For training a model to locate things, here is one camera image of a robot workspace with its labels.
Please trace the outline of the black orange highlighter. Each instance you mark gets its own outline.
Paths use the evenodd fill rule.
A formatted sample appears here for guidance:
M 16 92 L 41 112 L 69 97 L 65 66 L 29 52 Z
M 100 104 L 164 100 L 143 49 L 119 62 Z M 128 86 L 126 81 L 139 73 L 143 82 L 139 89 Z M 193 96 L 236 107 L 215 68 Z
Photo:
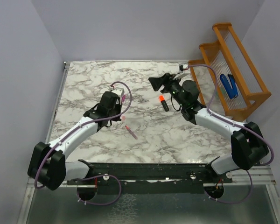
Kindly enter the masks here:
M 168 107 L 168 104 L 167 104 L 165 98 L 164 98 L 163 96 L 159 96 L 159 100 L 160 100 L 160 102 L 161 102 L 161 104 L 162 104 L 164 110 L 165 110 L 166 112 L 168 112 L 168 111 L 169 111 L 169 107 Z

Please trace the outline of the pink marker pen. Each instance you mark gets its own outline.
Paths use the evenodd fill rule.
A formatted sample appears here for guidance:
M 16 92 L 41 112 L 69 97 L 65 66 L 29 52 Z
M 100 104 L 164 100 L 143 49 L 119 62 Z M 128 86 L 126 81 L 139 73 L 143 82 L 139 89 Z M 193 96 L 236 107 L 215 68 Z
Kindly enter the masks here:
M 136 139 L 136 140 L 138 139 L 136 134 L 127 125 L 125 125 L 125 128 L 133 136 L 134 139 Z

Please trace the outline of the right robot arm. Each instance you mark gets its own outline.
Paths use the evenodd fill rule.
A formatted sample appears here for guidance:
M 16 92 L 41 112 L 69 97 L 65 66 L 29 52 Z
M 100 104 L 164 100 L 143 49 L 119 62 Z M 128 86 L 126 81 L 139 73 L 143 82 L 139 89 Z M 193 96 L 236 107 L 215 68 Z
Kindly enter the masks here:
M 218 181 L 228 171 L 249 170 L 268 155 L 269 149 L 258 125 L 236 122 L 208 109 L 198 101 L 200 92 L 194 81 L 179 84 L 180 80 L 169 73 L 148 80 L 154 91 L 169 93 L 177 101 L 186 121 L 206 127 L 230 141 L 231 153 L 213 160 L 205 170 L 209 182 Z

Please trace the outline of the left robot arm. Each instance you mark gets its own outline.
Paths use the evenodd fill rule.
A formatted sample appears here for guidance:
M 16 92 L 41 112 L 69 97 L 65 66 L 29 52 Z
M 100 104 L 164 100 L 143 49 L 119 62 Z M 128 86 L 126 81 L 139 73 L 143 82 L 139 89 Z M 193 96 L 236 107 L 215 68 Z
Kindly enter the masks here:
M 122 88 L 106 91 L 100 102 L 86 111 L 70 130 L 49 143 L 37 143 L 28 167 L 28 176 L 34 179 L 35 184 L 55 190 L 69 180 L 91 183 L 94 173 L 90 165 L 82 160 L 66 160 L 87 138 L 111 122 L 120 120 L 123 96 Z

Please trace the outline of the blue stapler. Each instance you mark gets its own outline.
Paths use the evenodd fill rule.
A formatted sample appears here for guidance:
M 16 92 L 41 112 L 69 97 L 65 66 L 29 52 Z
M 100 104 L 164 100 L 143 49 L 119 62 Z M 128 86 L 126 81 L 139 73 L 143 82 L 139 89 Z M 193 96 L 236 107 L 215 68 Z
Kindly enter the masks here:
M 229 99 L 237 98 L 238 90 L 234 76 L 232 74 L 228 74 L 227 76 L 225 74 L 221 74 L 220 80 L 225 88 Z

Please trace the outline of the orange wooden rack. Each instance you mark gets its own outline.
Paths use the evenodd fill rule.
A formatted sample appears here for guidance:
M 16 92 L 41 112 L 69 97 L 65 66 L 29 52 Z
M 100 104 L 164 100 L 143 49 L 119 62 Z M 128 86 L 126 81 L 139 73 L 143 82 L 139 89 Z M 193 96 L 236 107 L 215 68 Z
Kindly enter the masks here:
M 206 64 L 210 77 L 218 84 L 217 96 L 221 101 L 224 113 L 235 121 L 244 121 L 271 93 L 248 56 L 238 35 L 229 22 L 217 23 L 212 26 L 217 40 L 199 45 L 201 59 L 190 60 L 188 64 Z M 230 99 L 220 80 L 223 75 L 233 75 L 238 97 Z

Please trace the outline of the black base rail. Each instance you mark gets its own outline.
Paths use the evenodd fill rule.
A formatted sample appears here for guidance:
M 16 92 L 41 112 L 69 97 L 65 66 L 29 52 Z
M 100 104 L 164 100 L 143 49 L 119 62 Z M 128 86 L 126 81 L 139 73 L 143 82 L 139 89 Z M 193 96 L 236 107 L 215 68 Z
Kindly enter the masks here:
M 204 193 L 203 186 L 214 186 L 218 182 L 231 183 L 226 173 L 217 175 L 210 166 L 202 163 L 92 163 L 87 177 L 96 180 L 82 181 L 80 178 L 67 181 L 80 189 L 91 191 L 96 187 L 98 194 L 170 194 Z

